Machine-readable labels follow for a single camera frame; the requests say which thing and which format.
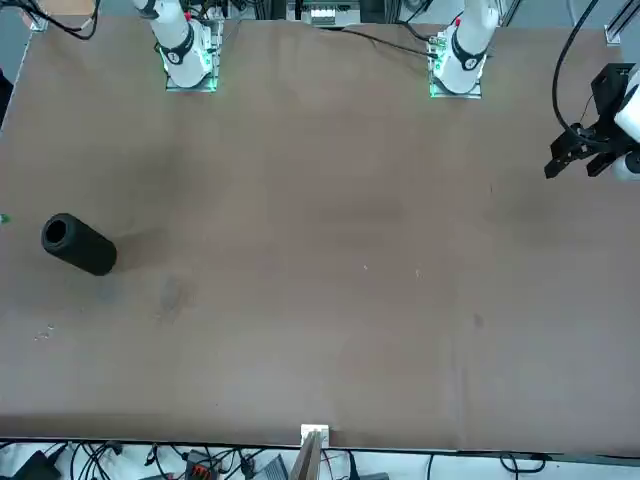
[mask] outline white cable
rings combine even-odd
[[[573,0],[567,0],[567,10],[571,19],[571,26],[575,27],[578,21],[576,20],[576,8],[573,5]]]

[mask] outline metal bracket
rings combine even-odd
[[[31,25],[29,25],[29,29],[32,32],[46,32],[47,27],[49,26],[49,22],[44,18],[36,17],[35,20],[31,19]]]
[[[296,457],[289,480],[317,480],[322,449],[322,433],[315,430],[304,440]]]
[[[310,433],[319,432],[321,447],[329,448],[329,425],[311,425],[303,423],[300,425],[300,445],[304,444]]]
[[[607,47],[619,47],[620,46],[620,34],[616,33],[611,35],[609,32],[609,25],[604,26],[604,38],[607,40]]]
[[[620,34],[638,13],[640,13],[640,0],[625,0],[620,10],[604,27],[607,45],[620,45]]]

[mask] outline white floor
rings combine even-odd
[[[0,475],[11,476],[36,450],[46,450],[52,444],[16,444],[6,447],[0,451]],[[63,479],[69,476],[69,466],[71,455],[76,445],[67,446],[57,462],[57,468],[62,473]],[[189,451],[191,447],[178,447],[180,451]],[[112,480],[126,479],[138,480],[159,475],[157,466],[152,464],[144,466],[145,459],[149,453],[149,446],[146,445],[125,445],[122,455],[115,456],[113,453],[105,455],[101,466],[109,474]],[[211,448],[211,454],[224,451],[224,448]],[[247,449],[243,453],[245,456],[255,452]],[[331,462],[331,469],[334,480],[339,480],[349,475],[349,460],[347,454],[342,451],[327,450],[327,456]],[[256,456],[256,470],[264,467],[276,455],[281,454],[288,471],[295,462],[297,451],[295,450],[267,450]],[[165,473],[184,472],[184,462],[169,447],[160,447],[159,459]],[[224,468],[229,465],[229,458],[224,461]],[[362,475],[372,473],[387,473],[391,480],[423,480],[426,479],[427,464],[429,455],[426,454],[395,454],[395,453],[371,453],[354,452],[354,457],[358,466],[358,473]],[[87,455],[82,449],[79,450],[75,460],[74,471],[76,480],[83,465],[87,461]],[[520,468],[534,468],[538,462],[519,461]],[[233,475],[233,478],[241,480],[240,472]],[[330,480],[331,474],[326,466],[326,461],[322,462],[320,472],[321,480]],[[431,468],[431,479],[433,480],[453,480],[453,479],[491,479],[509,480],[515,476],[507,472],[499,460],[493,458],[468,458],[452,456],[435,456]],[[546,468],[537,474],[521,475],[521,478],[535,480],[640,480],[640,467],[605,466],[580,463],[558,463],[549,462]]]

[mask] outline metal clamp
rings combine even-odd
[[[604,26],[607,45],[620,45],[620,34],[627,28],[631,20],[640,12],[640,0],[627,0],[618,10],[608,25]]]

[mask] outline black cable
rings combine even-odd
[[[73,475],[73,466],[76,462],[76,455],[78,454],[78,450],[80,450],[80,447],[83,443],[84,442],[80,442],[76,449],[73,451],[73,455],[71,455],[71,463],[69,465],[69,477],[71,478],[71,480],[76,480],[76,477]]]
[[[25,3],[23,0],[2,0],[0,1],[0,10],[5,7],[15,7],[20,8],[22,11],[27,13],[32,19],[35,17],[39,17],[43,20],[48,21],[52,25],[58,27],[65,33],[68,33],[72,37],[77,38],[78,40],[89,40],[96,33],[96,29],[98,28],[98,9],[100,8],[100,0],[96,0],[93,12],[89,16],[89,20],[91,20],[91,30],[88,34],[81,34],[83,30],[82,27],[70,27],[68,25],[64,25],[59,22],[52,16],[45,13],[35,2]]]
[[[433,457],[435,457],[434,454],[431,454],[431,456],[429,457],[429,463],[427,464],[427,473],[425,475],[425,480],[431,480],[431,465],[433,465]]]
[[[349,30],[346,28],[343,28],[342,30],[339,30],[339,31],[344,33],[351,33],[353,35],[358,35],[359,37],[367,38],[369,40],[373,40],[374,42],[382,43],[384,45],[389,45],[390,47],[397,48],[398,50],[404,50],[405,52],[415,53],[416,55],[422,55],[423,57],[438,58],[438,56],[435,53],[423,52],[422,50],[416,50],[415,48],[398,45],[388,40],[383,40],[382,38],[374,37],[373,35],[369,35],[368,33],[362,33],[356,30]]]
[[[252,453],[251,455],[248,455],[247,457],[245,457],[245,460],[248,462],[249,460],[251,460],[253,457],[260,455],[262,452],[264,452],[266,450],[266,448],[261,448],[260,450],[258,450],[255,453]],[[234,468],[233,470],[231,470],[229,472],[228,475],[226,475],[224,478],[225,480],[227,480],[228,478],[231,478],[235,475],[235,473],[240,470],[240,467],[242,467],[242,462],[240,462],[240,465],[238,465],[236,468]]]
[[[82,450],[84,450],[84,453],[87,454],[88,458],[87,458],[87,461],[85,462],[84,466],[82,467],[82,470],[80,471],[80,480],[82,480],[82,474],[83,473],[84,473],[85,480],[88,480],[89,479],[89,474],[91,473],[91,468],[92,467],[93,467],[93,471],[95,472],[96,463],[98,463],[98,455],[102,455],[107,447],[105,445],[101,445],[100,447],[98,447],[98,450],[95,451],[90,443],[82,443],[81,446],[82,446]],[[105,478],[105,475],[103,473],[104,472],[102,471],[102,468],[100,467],[100,477],[102,478],[102,480],[107,480],[108,475],[106,476],[107,478]]]
[[[98,450],[95,451],[93,450],[93,447],[91,446],[91,444],[89,444],[89,449],[91,450],[91,452],[93,452],[93,455],[95,458],[94,467],[97,465],[98,471],[100,472],[100,478],[102,478],[102,480],[111,480],[111,477],[109,477],[109,475],[104,470],[104,468],[102,468],[102,465],[100,465],[100,459],[105,453],[107,453],[107,451],[109,450],[109,447],[107,447],[107,445],[105,444],[105,445],[102,445],[101,447],[98,447]]]
[[[463,13],[464,13],[464,10],[463,10],[463,11],[461,11],[461,12],[460,12],[458,15],[456,15],[455,17],[453,17],[453,20],[451,20],[451,23],[450,23],[449,25],[453,25],[453,24],[454,24],[454,22],[455,22],[458,18],[460,18],[460,15],[462,15]]]
[[[44,452],[42,452],[42,453],[44,453],[44,454],[46,455],[46,454],[47,454],[47,453],[49,453],[51,450],[53,450],[53,448],[54,448],[56,445],[60,445],[60,444],[67,445],[67,443],[66,443],[66,442],[58,442],[58,443],[54,443],[54,444],[52,444],[49,448],[47,448],[47,449],[46,449]]]
[[[511,460],[511,462],[513,463],[513,467],[510,467],[505,463],[504,461],[505,457]],[[533,473],[540,473],[542,470],[544,470],[545,467],[547,466],[547,459],[541,458],[540,461],[541,461],[540,465],[537,466],[536,468],[520,468],[520,466],[518,465],[518,462],[516,461],[516,458],[512,454],[510,453],[500,454],[500,464],[504,467],[504,469],[507,472],[513,473],[515,475],[515,480],[518,480],[518,476],[521,473],[533,474]]]
[[[567,53],[569,52],[569,48],[571,48],[571,44],[573,44],[573,41],[575,40],[576,35],[578,35],[580,28],[582,28],[582,25],[587,20],[587,17],[589,17],[589,14],[591,13],[591,11],[594,9],[594,7],[597,5],[599,1],[600,0],[591,0],[591,2],[589,2],[589,5],[587,6],[586,10],[580,17],[580,20],[578,20],[578,23],[576,23],[576,26],[573,27],[573,30],[571,31],[571,34],[569,35],[567,42],[564,44],[564,47],[560,52],[560,56],[558,57],[558,62],[556,63],[555,71],[553,72],[553,83],[551,86],[551,101],[553,103],[553,113],[555,113],[556,118],[558,119],[558,123],[562,125],[562,128],[564,128],[566,132],[570,133],[571,136],[573,136],[580,143],[589,145],[591,147],[596,147],[598,148],[598,151],[603,152],[603,151],[610,150],[610,147],[606,142],[592,140],[590,138],[580,135],[572,127],[569,126],[569,124],[562,117],[562,114],[560,113],[560,109],[558,108],[558,78],[560,77],[560,68],[564,63],[564,59],[567,56]]]
[[[164,473],[164,470],[162,470],[162,466],[160,465],[160,460],[158,460],[158,455],[154,454],[153,457],[154,457],[154,460],[156,462],[156,467],[158,467],[158,471],[160,472],[160,476],[162,478],[164,478],[165,480],[171,480],[171,478],[168,477],[166,473]]]
[[[416,15],[426,12],[432,3],[433,3],[433,0],[424,0],[422,4],[416,9],[416,11],[413,12],[413,14],[406,20],[406,22],[409,23],[411,20],[413,20],[416,17]]]
[[[221,473],[223,475],[228,474],[231,471],[231,468],[233,467],[233,463],[236,460],[236,450],[233,451],[233,455],[231,456],[231,463],[229,464],[229,466],[225,469],[222,468],[222,458],[220,459],[219,463],[220,463],[220,468],[218,468],[218,473]]]
[[[187,460],[185,459],[185,457],[184,457],[184,453],[183,453],[183,452],[181,452],[180,450],[178,450],[178,449],[176,448],[176,446],[175,446],[175,445],[169,445],[169,446],[171,447],[171,449],[172,449],[174,452],[176,452],[176,453],[178,454],[178,456],[179,456],[182,460],[184,460],[185,462],[187,461]]]
[[[404,28],[409,30],[409,33],[416,37],[418,40],[422,40],[423,42],[428,42],[433,38],[433,35],[420,35],[415,28],[411,26],[409,22],[398,22],[398,25],[402,25]]]
[[[582,111],[582,115],[580,115],[580,120],[578,120],[578,123],[582,123],[582,120],[584,120],[584,116],[587,114],[587,109],[589,108],[589,104],[591,103],[591,100],[593,100],[593,93],[589,97],[589,100],[587,100],[587,103],[584,106],[584,110]]]
[[[207,452],[207,457],[209,457],[209,464],[211,466],[211,475],[213,475],[213,458],[211,458],[211,453],[209,452],[209,447],[204,446],[204,451]]]
[[[329,469],[329,476],[331,477],[331,480],[335,480],[333,478],[333,469],[331,468],[331,461],[329,460],[329,457],[327,457],[327,452],[323,450],[322,455],[324,455],[324,459],[327,461],[327,468]]]
[[[347,455],[349,455],[349,480],[360,480],[356,459],[353,453],[351,453],[351,450],[347,450]]]

